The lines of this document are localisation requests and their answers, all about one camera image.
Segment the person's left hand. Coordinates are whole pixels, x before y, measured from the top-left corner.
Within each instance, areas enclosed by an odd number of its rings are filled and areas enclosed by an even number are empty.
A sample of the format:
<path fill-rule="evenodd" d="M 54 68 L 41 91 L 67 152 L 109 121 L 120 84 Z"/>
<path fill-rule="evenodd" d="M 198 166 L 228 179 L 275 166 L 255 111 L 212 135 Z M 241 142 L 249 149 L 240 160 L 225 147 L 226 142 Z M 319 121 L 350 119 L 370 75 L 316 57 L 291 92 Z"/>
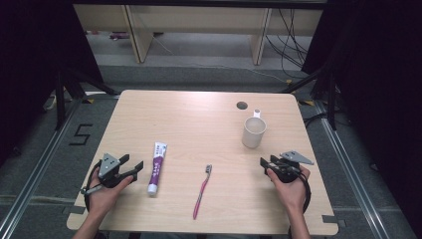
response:
<path fill-rule="evenodd" d="M 114 207 L 120 193 L 128 187 L 133 181 L 133 177 L 123 179 L 113 188 L 102 187 L 89 196 L 90 209 L 89 216 L 95 218 L 104 218 Z"/>

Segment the purple and white toothpaste tube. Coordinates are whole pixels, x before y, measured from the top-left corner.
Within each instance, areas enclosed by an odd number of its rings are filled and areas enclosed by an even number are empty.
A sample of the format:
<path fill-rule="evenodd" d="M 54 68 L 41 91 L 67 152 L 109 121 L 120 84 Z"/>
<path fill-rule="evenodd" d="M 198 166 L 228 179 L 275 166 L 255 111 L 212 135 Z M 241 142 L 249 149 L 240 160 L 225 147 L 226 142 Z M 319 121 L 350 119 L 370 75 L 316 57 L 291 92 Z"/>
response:
<path fill-rule="evenodd" d="M 165 158 L 167 144 L 164 142 L 157 142 L 154 145 L 153 162 L 150 180 L 147 186 L 147 193 L 154 196 L 157 193 L 159 176 L 163 160 Z"/>

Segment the person's right hand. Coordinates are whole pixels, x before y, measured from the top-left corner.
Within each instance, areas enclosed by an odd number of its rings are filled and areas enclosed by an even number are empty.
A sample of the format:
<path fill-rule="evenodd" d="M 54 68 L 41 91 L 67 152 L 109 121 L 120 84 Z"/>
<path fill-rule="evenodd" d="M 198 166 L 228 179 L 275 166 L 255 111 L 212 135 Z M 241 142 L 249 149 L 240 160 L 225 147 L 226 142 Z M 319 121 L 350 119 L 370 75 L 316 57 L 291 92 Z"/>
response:
<path fill-rule="evenodd" d="M 267 173 L 274 183 L 278 197 L 285 206 L 287 213 L 289 215 L 303 215 L 306 201 L 304 183 L 299 178 L 290 183 L 283 183 L 272 169 L 268 169 Z"/>

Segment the black curtain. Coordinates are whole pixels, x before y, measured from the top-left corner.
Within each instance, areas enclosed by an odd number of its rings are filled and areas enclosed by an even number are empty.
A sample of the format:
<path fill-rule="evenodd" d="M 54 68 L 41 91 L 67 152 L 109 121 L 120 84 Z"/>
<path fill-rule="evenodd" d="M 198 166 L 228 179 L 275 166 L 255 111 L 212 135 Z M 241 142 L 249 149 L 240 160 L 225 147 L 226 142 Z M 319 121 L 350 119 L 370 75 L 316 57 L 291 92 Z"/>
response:
<path fill-rule="evenodd" d="M 353 47 L 335 74 L 349 116 L 422 239 L 422 0 L 327 0 L 303 70 L 327 59 L 352 12 Z"/>
<path fill-rule="evenodd" d="M 73 2 L 0 0 L 0 166 L 72 73 L 103 80 Z"/>

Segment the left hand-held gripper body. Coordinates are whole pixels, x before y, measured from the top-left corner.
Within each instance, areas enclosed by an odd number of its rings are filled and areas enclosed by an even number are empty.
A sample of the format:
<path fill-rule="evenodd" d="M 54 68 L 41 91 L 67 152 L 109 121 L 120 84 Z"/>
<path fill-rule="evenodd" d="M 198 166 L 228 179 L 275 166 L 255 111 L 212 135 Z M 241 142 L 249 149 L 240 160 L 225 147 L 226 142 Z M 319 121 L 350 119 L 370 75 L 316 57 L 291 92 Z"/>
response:
<path fill-rule="evenodd" d="M 101 185 L 106 188 L 114 188 L 127 178 L 128 176 L 119 173 L 120 166 L 121 164 L 119 162 L 119 158 L 115 158 L 109 153 L 106 153 L 104 158 L 101 160 L 98 174 Z M 129 176 L 132 176 L 132 182 L 137 181 L 137 175 Z"/>

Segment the grey metal floor rail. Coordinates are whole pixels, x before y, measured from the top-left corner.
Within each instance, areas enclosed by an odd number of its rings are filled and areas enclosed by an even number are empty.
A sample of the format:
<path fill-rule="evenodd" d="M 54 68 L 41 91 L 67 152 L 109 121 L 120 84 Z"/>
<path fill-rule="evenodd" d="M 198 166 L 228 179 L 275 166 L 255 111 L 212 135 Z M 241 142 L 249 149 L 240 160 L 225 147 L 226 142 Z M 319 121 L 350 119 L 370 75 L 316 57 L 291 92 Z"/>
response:
<path fill-rule="evenodd" d="M 368 192 L 364 188 L 360 177 L 352 165 L 350 157 L 346 152 L 346 149 L 340 140 L 337 131 L 332 128 L 331 124 L 328 122 L 328 119 L 322 119 L 321 123 L 374 238 L 390 239 L 380 214 L 375 208 L 373 201 L 371 200 Z"/>
<path fill-rule="evenodd" d="M 65 119 L 61 126 L 56 129 L 49 140 L 45 150 L 40 156 L 35 168 L 31 171 L 24 187 L 15 197 L 5 218 L 0 223 L 0 239 L 10 239 L 15 228 L 20 222 L 31 198 L 42 180 L 48 166 L 50 165 L 55 152 L 66 134 L 75 112 L 82 104 L 81 100 L 73 100 L 65 113 Z"/>

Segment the pink toothbrush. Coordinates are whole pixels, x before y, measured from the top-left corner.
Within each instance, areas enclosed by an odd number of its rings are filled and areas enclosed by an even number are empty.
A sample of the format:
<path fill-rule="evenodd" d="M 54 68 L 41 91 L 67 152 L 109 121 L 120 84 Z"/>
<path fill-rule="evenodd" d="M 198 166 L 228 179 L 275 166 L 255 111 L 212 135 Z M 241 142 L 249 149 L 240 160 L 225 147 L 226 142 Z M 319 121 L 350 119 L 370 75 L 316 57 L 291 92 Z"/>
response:
<path fill-rule="evenodd" d="M 206 165 L 205 172 L 206 172 L 207 175 L 206 175 L 204 181 L 201 184 L 201 187 L 200 187 L 200 190 L 199 190 L 199 194 L 198 194 L 198 197 L 197 197 L 195 206 L 194 206 L 194 210 L 193 210 L 193 213 L 192 213 L 193 220 L 196 220 L 196 218 L 198 216 L 200 204 L 201 204 L 201 201 L 202 201 L 202 197 L 203 197 L 203 194 L 204 194 L 206 185 L 207 185 L 207 183 L 208 183 L 208 181 L 210 179 L 212 168 L 213 168 L 212 164 L 207 164 Z"/>

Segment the white cup with handle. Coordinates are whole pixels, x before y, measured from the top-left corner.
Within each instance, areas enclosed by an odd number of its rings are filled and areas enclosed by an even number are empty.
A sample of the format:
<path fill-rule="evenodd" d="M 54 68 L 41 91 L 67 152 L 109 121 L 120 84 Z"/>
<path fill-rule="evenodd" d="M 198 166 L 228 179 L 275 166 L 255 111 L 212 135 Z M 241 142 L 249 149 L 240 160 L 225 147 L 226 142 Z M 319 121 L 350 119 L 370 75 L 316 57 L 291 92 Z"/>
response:
<path fill-rule="evenodd" d="M 254 110 L 253 115 L 244 121 L 242 143 L 249 148 L 258 147 L 266 130 L 267 124 L 261 118 L 261 111 Z"/>

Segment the beige wooden desk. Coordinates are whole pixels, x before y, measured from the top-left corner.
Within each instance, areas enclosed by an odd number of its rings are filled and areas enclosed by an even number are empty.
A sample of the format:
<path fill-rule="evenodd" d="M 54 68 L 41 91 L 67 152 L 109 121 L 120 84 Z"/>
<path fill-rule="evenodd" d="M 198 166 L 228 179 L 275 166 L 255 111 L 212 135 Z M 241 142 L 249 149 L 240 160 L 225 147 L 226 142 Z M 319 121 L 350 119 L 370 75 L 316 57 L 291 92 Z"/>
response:
<path fill-rule="evenodd" d="M 321 16 L 320 10 L 276 8 L 76 4 L 74 9 L 86 31 L 126 32 L 139 63 L 155 33 L 172 32 L 248 35 L 253 63 L 259 65 L 267 35 L 311 37 Z"/>

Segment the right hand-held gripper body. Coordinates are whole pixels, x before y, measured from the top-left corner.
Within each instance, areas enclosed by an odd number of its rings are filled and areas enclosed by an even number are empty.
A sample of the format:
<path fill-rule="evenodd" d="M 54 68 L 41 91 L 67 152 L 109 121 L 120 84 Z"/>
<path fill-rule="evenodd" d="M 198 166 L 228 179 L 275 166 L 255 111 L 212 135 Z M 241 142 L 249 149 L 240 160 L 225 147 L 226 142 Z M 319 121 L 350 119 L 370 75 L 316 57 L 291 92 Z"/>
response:
<path fill-rule="evenodd" d="M 278 158 L 281 162 L 272 163 L 270 161 L 270 167 L 283 183 L 290 183 L 298 178 L 302 173 L 300 169 L 301 163 L 308 165 L 314 164 L 310 159 L 294 150 L 283 152 Z"/>

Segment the black metal stand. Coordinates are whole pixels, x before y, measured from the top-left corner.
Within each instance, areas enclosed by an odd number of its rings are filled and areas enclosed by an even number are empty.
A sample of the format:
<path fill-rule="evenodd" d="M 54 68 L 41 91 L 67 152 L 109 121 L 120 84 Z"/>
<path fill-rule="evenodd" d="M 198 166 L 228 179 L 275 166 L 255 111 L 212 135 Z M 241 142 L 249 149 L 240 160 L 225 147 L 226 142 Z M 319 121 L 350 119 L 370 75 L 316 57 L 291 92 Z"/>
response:
<path fill-rule="evenodd" d="M 65 110 L 65 92 L 68 92 L 72 99 L 81 100 L 87 96 L 81 86 L 81 82 L 88 83 L 89 85 L 105 92 L 111 96 L 118 96 L 119 92 L 108 87 L 103 77 L 91 77 L 82 71 L 62 67 L 57 73 L 56 79 L 56 106 L 57 106 L 57 124 L 56 129 L 62 127 L 66 120 Z"/>
<path fill-rule="evenodd" d="M 324 64 L 321 68 L 311 73 L 307 77 L 301 79 L 297 83 L 294 83 L 284 90 L 281 90 L 282 94 L 290 94 L 299 88 L 315 82 L 313 89 L 311 90 L 311 97 L 313 99 L 320 99 L 322 96 L 326 96 L 327 99 L 327 110 L 325 112 L 328 124 L 333 130 L 336 130 L 335 125 L 335 79 L 334 69 L 330 64 Z"/>

